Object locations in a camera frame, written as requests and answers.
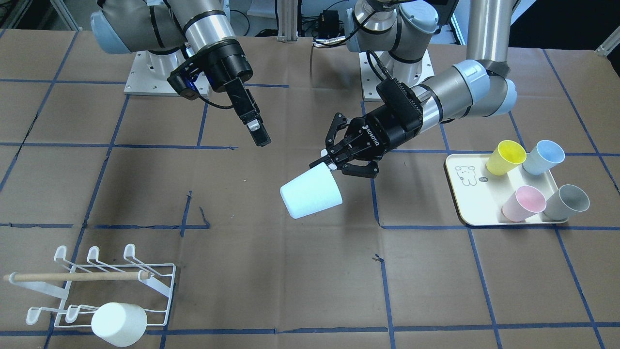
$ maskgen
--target drying rack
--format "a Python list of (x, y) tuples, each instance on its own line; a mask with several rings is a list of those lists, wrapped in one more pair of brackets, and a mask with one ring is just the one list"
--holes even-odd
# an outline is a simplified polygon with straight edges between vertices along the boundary
[[(37, 323), (41, 312), (55, 312), (56, 319), (54, 327), (58, 328), (78, 328), (90, 327), (91, 325), (72, 325), (81, 314), (94, 314), (99, 308), (87, 304), (70, 304), (66, 306), (69, 297), (69, 290), (74, 281), (111, 281), (111, 280), (137, 280), (140, 283), (154, 289), (167, 298), (166, 309), (153, 310), (145, 309), (147, 313), (163, 313), (162, 323), (147, 323), (147, 326), (165, 326), (170, 315), (172, 304), (172, 291), (176, 266), (173, 263), (147, 264), (136, 258), (136, 246), (132, 243), (125, 246), (123, 259), (129, 264), (111, 265), (99, 260), (99, 247), (93, 246), (88, 250), (86, 257), (87, 264), (75, 264), (66, 259), (67, 246), (59, 246), (54, 254), (54, 261), (60, 264), (69, 273), (47, 273), (47, 274), (20, 274), (12, 273), (5, 275), (4, 279), (10, 283), (31, 289), (40, 293), (47, 294), (60, 299), (58, 308), (51, 307), (31, 307), (26, 315), (26, 324), (34, 325)], [(171, 273), (162, 273), (161, 269), (169, 270)], [(64, 287), (58, 287), (46, 281), (65, 281)]]

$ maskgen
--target blue cup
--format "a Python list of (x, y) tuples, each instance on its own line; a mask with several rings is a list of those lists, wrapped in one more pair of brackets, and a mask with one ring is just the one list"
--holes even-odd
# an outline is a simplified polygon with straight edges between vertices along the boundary
[(536, 144), (523, 163), (523, 168), (532, 175), (540, 175), (564, 161), (564, 151), (557, 143), (542, 140)]

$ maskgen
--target plastic cup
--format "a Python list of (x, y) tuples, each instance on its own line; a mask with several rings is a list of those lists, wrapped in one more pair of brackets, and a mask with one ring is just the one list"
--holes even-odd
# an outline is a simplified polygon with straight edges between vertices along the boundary
[(292, 218), (301, 218), (340, 205), (342, 196), (325, 163), (307, 170), (280, 188), (284, 205)]
[(523, 163), (523, 169), (532, 175), (540, 175), (564, 161), (564, 151), (557, 143), (542, 140), (536, 144)]
[(590, 198), (580, 187), (565, 184), (547, 200), (545, 215), (552, 220), (565, 220), (590, 207)]
[(525, 161), (523, 147), (512, 140), (502, 140), (487, 161), (487, 170), (495, 176), (503, 176)]
[(532, 186), (518, 188), (502, 206), (502, 213), (513, 222), (542, 212), (547, 206), (544, 195)]
[(106, 303), (95, 311), (91, 328), (97, 337), (109, 344), (128, 347), (144, 334), (146, 312), (135, 304)]

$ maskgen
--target tray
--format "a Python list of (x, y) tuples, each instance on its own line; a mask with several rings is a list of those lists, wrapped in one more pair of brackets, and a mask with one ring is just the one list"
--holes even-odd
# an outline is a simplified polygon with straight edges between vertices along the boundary
[(502, 206), (520, 186), (530, 185), (540, 190), (546, 199), (557, 191), (550, 171), (534, 176), (522, 166), (503, 176), (487, 170), (490, 154), (452, 154), (446, 159), (446, 173), (462, 220), (469, 225), (540, 225), (564, 223), (552, 220), (543, 213), (521, 222), (511, 222), (502, 214)]

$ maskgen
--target wooden dowel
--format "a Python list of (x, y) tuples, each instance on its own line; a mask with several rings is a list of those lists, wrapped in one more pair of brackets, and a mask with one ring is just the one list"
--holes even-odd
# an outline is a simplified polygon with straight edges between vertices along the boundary
[[(111, 281), (111, 280), (137, 280), (148, 279), (151, 273), (145, 271), (128, 271), (121, 273), (114, 271), (111, 273), (48, 273), (48, 274), (15, 274), (14, 281)], [(4, 280), (8, 281), (10, 275), (4, 275)]]

